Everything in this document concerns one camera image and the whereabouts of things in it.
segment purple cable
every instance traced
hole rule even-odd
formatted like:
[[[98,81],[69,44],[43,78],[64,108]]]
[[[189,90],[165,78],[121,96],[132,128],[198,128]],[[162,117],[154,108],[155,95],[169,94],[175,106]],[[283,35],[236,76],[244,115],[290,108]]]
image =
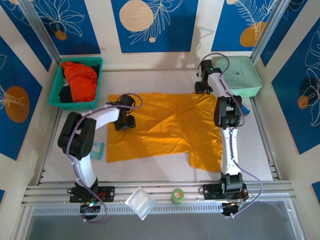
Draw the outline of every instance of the purple cable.
[[[111,106],[103,106],[101,108],[98,108],[96,110],[93,110],[89,113],[87,113],[86,115],[84,115],[78,122],[77,124],[75,125],[72,133],[71,133],[71,136],[70,136],[70,139],[68,141],[68,144],[66,146],[66,156],[71,160],[71,165],[73,167],[73,171],[74,171],[74,174],[75,174],[75,177],[79,180],[80,184],[85,188],[87,189],[96,199],[98,199],[98,201],[102,204],[102,206],[104,207],[105,209],[105,215],[103,217],[103,219],[101,220],[98,220],[98,221],[91,221],[91,220],[87,220],[85,219],[85,213],[86,213],[86,210],[83,211],[82,213],[82,218],[83,218],[83,221],[84,222],[88,222],[88,223],[91,223],[91,224],[99,224],[99,223],[102,223],[104,220],[106,220],[107,218],[107,215],[108,215],[108,211],[107,211],[107,206],[106,204],[104,203],[104,201],[95,193],[93,192],[81,179],[80,177],[80,174],[78,172],[78,169],[76,168],[76,165],[75,165],[75,160],[70,156],[70,146],[71,146],[71,142],[72,140],[74,139],[75,137],[75,134],[76,134],[76,131],[77,129],[79,128],[80,124],[83,122],[83,120],[87,117],[89,117],[90,115],[93,115],[93,114],[96,114],[100,111],[104,111],[104,110],[107,110],[107,109],[111,109],[111,108],[127,108],[127,109],[139,109],[142,107],[143,105],[143,100],[140,96],[138,96],[137,94],[134,94],[134,93],[126,93],[127,95],[133,95],[133,96],[136,96],[137,98],[139,98],[139,100],[141,101],[141,104],[140,106],[126,106],[126,105],[111,105]]]
[[[242,123],[239,124],[237,127],[233,127],[233,128],[231,129],[231,131],[229,132],[230,152],[231,152],[231,157],[234,159],[234,150],[233,150],[233,148],[232,148],[232,133],[233,133],[233,130],[234,130],[234,129],[237,129],[238,127],[241,127],[241,126],[245,125],[245,122],[246,122],[246,121],[245,121],[245,115],[244,115],[244,112],[243,112],[242,109],[241,109],[240,104],[238,103],[238,101],[236,100],[236,98],[235,98],[230,92],[227,91],[227,87],[225,86],[225,84],[222,82],[222,79],[221,79],[222,75],[228,70],[228,68],[229,68],[229,66],[230,66],[230,60],[228,59],[228,57],[227,57],[226,55],[224,55],[224,54],[222,54],[222,53],[218,53],[218,52],[213,52],[213,53],[210,53],[210,54],[204,56],[204,58],[202,58],[202,60],[200,61],[197,70],[199,70],[200,65],[201,65],[201,62],[202,62],[205,58],[207,58],[208,56],[211,56],[211,55],[220,55],[220,56],[222,56],[222,57],[224,57],[224,58],[226,59],[226,61],[227,61],[227,66],[226,66],[225,70],[223,70],[223,71],[221,72],[221,74],[219,75],[218,80],[219,80],[219,82],[221,83],[223,89],[225,90],[225,93],[226,93],[228,96],[230,96],[230,97],[232,98],[232,100],[234,101],[234,103],[235,103],[236,107],[239,109],[240,114],[241,114],[241,117],[242,117]],[[261,185],[261,190],[260,190],[259,194],[258,194],[247,206],[245,206],[243,209],[241,209],[240,211],[238,211],[238,212],[235,213],[234,215],[229,216],[229,217],[227,217],[227,218],[234,218],[236,215],[238,215],[239,213],[241,213],[243,210],[247,209],[247,208],[248,208],[249,206],[251,206],[255,201],[257,201],[258,197],[259,197],[259,196],[263,193],[263,191],[264,191],[264,185],[263,185],[262,181],[261,181],[259,178],[257,178],[257,177],[254,176],[253,174],[251,174],[251,173],[247,172],[246,170],[244,170],[243,168],[241,168],[241,167],[239,166],[239,164],[238,164],[235,160],[233,160],[233,162],[234,162],[234,164],[237,166],[238,169],[240,169],[241,171],[243,171],[243,172],[246,173],[247,175],[251,176],[252,178],[256,179],[256,180],[259,182],[259,184]]]

